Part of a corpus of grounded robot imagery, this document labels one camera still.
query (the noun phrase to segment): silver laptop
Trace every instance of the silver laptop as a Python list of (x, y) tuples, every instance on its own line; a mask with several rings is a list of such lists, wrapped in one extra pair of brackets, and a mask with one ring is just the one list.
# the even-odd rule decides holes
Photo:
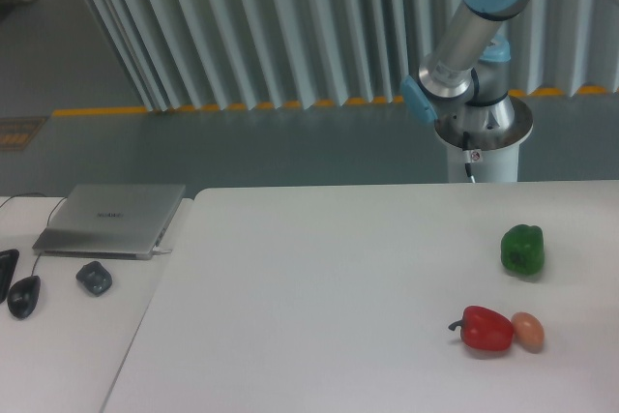
[(178, 208), (182, 185), (79, 185), (33, 246), (35, 253), (148, 259)]

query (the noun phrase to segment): brown egg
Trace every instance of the brown egg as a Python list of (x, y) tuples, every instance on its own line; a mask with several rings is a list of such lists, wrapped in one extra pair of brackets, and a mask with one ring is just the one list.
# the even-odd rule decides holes
[(532, 314), (519, 312), (512, 316), (516, 340), (531, 352), (539, 352), (544, 346), (544, 327)]

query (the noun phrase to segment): computer mouse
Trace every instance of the computer mouse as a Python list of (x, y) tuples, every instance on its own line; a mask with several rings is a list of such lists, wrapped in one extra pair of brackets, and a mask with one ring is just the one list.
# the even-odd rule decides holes
[(11, 314), (17, 319), (25, 319), (30, 316), (30, 313), (37, 306), (40, 289), (41, 278), (38, 276), (29, 276), (13, 284), (7, 298), (7, 305)]
[(112, 276), (98, 261), (82, 266), (75, 278), (95, 297), (105, 293), (112, 285)]

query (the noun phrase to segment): laptop logo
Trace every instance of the laptop logo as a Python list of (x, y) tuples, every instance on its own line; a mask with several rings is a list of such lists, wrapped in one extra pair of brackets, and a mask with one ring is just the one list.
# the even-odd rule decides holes
[(103, 213), (99, 212), (97, 214), (97, 218), (123, 218), (125, 216), (124, 213)]

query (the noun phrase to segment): green bell pepper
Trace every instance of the green bell pepper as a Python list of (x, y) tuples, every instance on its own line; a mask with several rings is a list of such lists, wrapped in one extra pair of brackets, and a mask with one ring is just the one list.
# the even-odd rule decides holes
[(544, 234), (538, 226), (519, 224), (501, 240), (501, 263), (510, 271), (530, 276), (544, 267)]

